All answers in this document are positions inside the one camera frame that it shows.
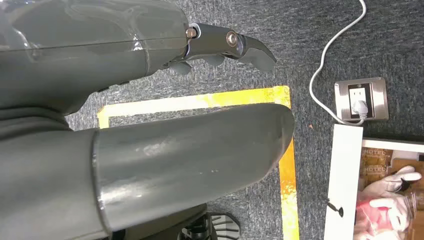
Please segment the plug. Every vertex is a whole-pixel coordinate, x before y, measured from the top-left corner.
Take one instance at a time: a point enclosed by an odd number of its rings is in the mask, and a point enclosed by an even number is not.
[[[356,100],[352,105],[352,111],[359,115],[360,119],[367,119],[368,106],[363,100]]]

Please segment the white glove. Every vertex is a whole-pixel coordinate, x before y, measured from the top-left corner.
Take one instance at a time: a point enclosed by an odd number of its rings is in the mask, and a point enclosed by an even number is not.
[[[403,196],[374,199],[369,202],[369,205],[373,208],[388,208],[388,219],[395,231],[403,232],[410,225],[408,208]]]
[[[417,181],[421,179],[421,174],[415,172],[413,166],[405,166],[396,174],[386,176],[368,185],[362,193],[370,197],[397,198],[401,195],[396,194],[402,187],[402,179],[405,181]]]
[[[371,236],[368,232],[364,231],[359,224],[355,226],[354,240],[403,240],[405,234],[403,233],[410,224],[408,216],[408,208],[406,206],[405,197],[396,194],[402,187],[402,179],[404,181],[417,181],[421,179],[421,174],[415,172],[412,166],[405,166],[400,169],[396,174],[387,176],[379,181],[371,183],[367,186],[362,194],[369,197],[380,197],[369,202],[373,208],[385,207],[388,208],[387,215],[393,227],[391,231],[384,231]]]

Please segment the gray plastic cover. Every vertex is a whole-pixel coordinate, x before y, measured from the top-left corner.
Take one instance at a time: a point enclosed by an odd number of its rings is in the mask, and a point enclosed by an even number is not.
[[[0,1],[0,52],[110,43],[179,49],[187,28],[184,12],[166,1]]]

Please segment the robotic finger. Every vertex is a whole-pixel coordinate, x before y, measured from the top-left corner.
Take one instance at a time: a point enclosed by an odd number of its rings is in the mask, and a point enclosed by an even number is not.
[[[195,59],[204,59],[207,63],[218,66],[227,57],[252,64],[260,71],[271,71],[277,61],[261,41],[238,34],[230,28],[192,23],[186,30],[186,35],[189,38],[186,51],[170,64],[171,67],[181,61]]]

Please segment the red object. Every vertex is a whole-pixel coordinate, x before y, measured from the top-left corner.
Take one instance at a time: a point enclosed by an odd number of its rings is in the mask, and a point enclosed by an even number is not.
[[[388,207],[372,207],[367,199],[356,203],[356,224],[363,225],[366,231],[375,236],[384,231],[393,230],[389,219]]]

